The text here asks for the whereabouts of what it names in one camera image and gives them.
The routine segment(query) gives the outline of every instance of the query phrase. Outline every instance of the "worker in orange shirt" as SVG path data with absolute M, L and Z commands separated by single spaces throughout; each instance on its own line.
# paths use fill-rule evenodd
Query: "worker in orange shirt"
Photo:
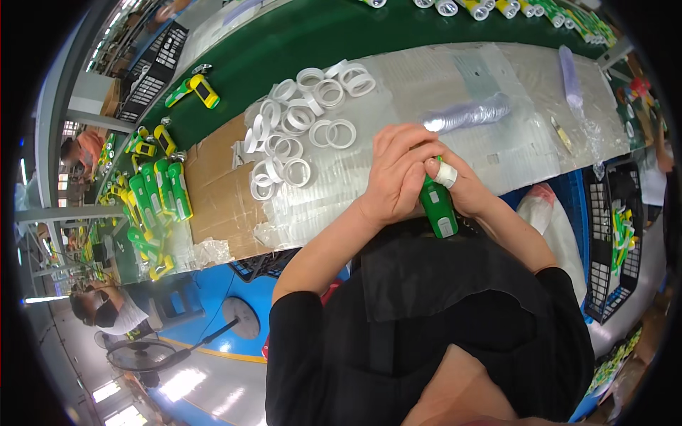
M 67 166 L 73 167 L 79 161 L 85 166 L 85 176 L 95 175 L 97 162 L 104 146 L 104 139 L 93 130 L 86 130 L 79 134 L 76 140 L 66 138 L 61 144 L 59 157 Z

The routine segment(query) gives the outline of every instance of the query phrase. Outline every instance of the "fan pole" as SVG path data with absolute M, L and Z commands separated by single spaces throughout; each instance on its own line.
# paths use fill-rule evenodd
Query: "fan pole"
M 197 349 L 197 348 L 198 348 L 199 346 L 201 346 L 201 345 L 206 345 L 206 344 L 211 343 L 211 341 L 212 341 L 213 339 L 215 339 L 215 338 L 218 337 L 219 335 L 225 333 L 227 330 L 229 330 L 229 329 L 231 329 L 232 327 L 234 327 L 235 325 L 237 325 L 238 322 L 239 322 L 239 318 L 235 318 L 234 320 L 230 321 L 226 326 L 224 326 L 224 327 L 221 328 L 220 330 L 216 331 L 216 332 L 213 333 L 212 335 L 208 335 L 208 336 L 204 337 L 204 340 L 202 340 L 202 341 L 200 341 L 199 343 L 197 343 L 196 345 L 192 346 L 192 347 L 190 348 L 190 350 L 195 350 L 195 349 Z

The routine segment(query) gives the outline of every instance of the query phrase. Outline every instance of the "orange shirt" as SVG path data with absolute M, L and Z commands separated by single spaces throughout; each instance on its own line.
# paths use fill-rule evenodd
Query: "orange shirt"
M 100 138 L 94 130 L 86 130 L 76 138 L 80 144 L 80 162 L 86 168 L 97 164 L 104 146 L 104 139 Z

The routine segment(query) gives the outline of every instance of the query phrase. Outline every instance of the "white bandage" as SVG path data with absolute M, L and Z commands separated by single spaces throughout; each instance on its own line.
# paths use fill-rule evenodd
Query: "white bandage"
M 435 183 L 440 183 L 447 189 L 452 188 L 457 180 L 457 170 L 447 163 L 441 162 L 441 168 L 438 169 L 438 174 L 433 180 Z

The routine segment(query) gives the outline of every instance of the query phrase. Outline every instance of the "black plastic basket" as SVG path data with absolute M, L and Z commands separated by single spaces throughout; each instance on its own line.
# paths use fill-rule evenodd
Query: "black plastic basket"
M 621 205 L 632 210 L 635 237 L 639 237 L 635 248 L 627 253 L 619 274 L 620 285 L 611 293 L 611 262 L 613 251 L 612 193 L 614 173 L 629 175 L 634 182 L 634 191 L 627 198 L 620 198 Z M 606 166 L 606 175 L 597 180 L 592 168 L 583 170 L 583 183 L 587 196 L 587 215 L 590 225 L 590 260 L 585 296 L 585 313 L 600 324 L 605 323 L 622 306 L 637 287 L 642 249 L 642 190 L 640 188 L 637 164 L 632 159 L 618 161 Z
M 135 123 L 173 79 L 188 30 L 172 22 L 148 47 L 131 70 L 136 79 L 149 67 L 142 80 L 122 103 L 117 118 Z
M 283 252 L 261 254 L 260 256 L 229 263 L 229 266 L 245 283 L 250 283 L 257 277 L 264 275 L 277 279 L 282 274 L 286 264 L 289 263 L 289 260 L 299 250 L 291 249 L 284 250 Z

